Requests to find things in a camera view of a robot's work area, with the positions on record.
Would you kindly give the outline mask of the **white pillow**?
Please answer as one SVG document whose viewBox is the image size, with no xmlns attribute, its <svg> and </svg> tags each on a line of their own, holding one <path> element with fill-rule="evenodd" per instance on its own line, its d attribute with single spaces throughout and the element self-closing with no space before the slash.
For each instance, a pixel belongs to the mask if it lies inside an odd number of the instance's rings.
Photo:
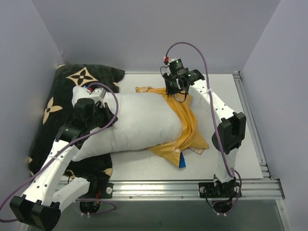
<svg viewBox="0 0 308 231">
<path fill-rule="evenodd" d="M 179 116 L 157 93 L 106 93 L 104 102 L 118 120 L 90 136 L 74 162 L 103 154 L 135 151 L 177 140 L 182 132 Z"/>
</svg>

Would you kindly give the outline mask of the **blue and yellow Mickey pillowcase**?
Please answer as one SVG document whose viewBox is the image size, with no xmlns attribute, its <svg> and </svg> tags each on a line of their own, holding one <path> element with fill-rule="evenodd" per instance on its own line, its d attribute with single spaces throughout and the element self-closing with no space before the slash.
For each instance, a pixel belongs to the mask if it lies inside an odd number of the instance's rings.
<svg viewBox="0 0 308 231">
<path fill-rule="evenodd" d="M 185 168 L 183 150 L 195 148 L 203 151 L 209 148 L 207 141 L 198 130 L 197 119 L 191 110 L 192 96 L 184 94 L 184 92 L 168 95 L 165 88 L 136 87 L 135 91 L 162 95 L 182 123 L 180 137 L 176 141 L 148 148 L 152 153 L 166 159 L 178 168 Z"/>
</svg>

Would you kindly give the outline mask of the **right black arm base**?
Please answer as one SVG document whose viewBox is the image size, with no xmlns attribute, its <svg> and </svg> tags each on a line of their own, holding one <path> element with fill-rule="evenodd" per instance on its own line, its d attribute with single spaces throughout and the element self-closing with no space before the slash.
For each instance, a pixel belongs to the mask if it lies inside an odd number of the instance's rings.
<svg viewBox="0 0 308 231">
<path fill-rule="evenodd" d="M 198 188 L 199 197 L 205 199 L 218 216 L 227 216 L 242 196 L 242 180 L 237 182 L 236 178 L 225 183 L 221 183 L 219 180 L 200 182 Z"/>
</svg>

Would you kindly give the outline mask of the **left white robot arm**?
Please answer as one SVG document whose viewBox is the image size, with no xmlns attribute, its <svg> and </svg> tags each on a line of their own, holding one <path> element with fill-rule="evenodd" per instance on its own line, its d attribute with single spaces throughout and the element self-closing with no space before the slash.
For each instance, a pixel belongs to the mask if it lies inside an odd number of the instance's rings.
<svg viewBox="0 0 308 231">
<path fill-rule="evenodd" d="M 61 213 L 75 201 L 88 203 L 83 210 L 87 215 L 98 211 L 102 200 L 94 197 L 97 185 L 92 175 L 83 174 L 60 190 L 56 188 L 73 157 L 93 134 L 92 130 L 103 131 L 116 121 L 116 115 L 102 97 L 77 100 L 72 116 L 57 132 L 42 168 L 22 195 L 14 196 L 9 203 L 19 222 L 51 231 Z"/>
</svg>

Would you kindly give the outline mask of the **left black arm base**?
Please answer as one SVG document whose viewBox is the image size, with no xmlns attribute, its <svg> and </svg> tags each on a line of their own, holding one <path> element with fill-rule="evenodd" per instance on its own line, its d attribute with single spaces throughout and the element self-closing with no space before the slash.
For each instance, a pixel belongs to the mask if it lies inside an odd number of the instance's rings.
<svg viewBox="0 0 308 231">
<path fill-rule="evenodd" d="M 80 197 L 78 209 L 88 217 L 102 215 L 116 210 L 116 205 L 106 201 L 113 196 L 113 184 L 107 183 L 102 189 L 96 189 Z"/>
</svg>

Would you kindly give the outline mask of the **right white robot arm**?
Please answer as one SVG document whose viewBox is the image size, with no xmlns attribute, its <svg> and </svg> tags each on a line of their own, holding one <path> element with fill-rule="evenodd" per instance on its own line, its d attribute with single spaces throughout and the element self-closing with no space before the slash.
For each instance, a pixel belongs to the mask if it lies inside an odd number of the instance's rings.
<svg viewBox="0 0 308 231">
<path fill-rule="evenodd" d="M 208 75 L 197 69 L 190 71 L 181 59 L 164 58 L 167 72 L 162 74 L 168 95 L 183 94 L 192 96 L 211 112 L 214 133 L 212 143 L 218 150 L 218 162 L 213 185 L 214 193 L 224 197 L 231 191 L 228 183 L 235 177 L 235 160 L 238 149 L 245 138 L 246 116 L 235 112 L 211 89 Z"/>
</svg>

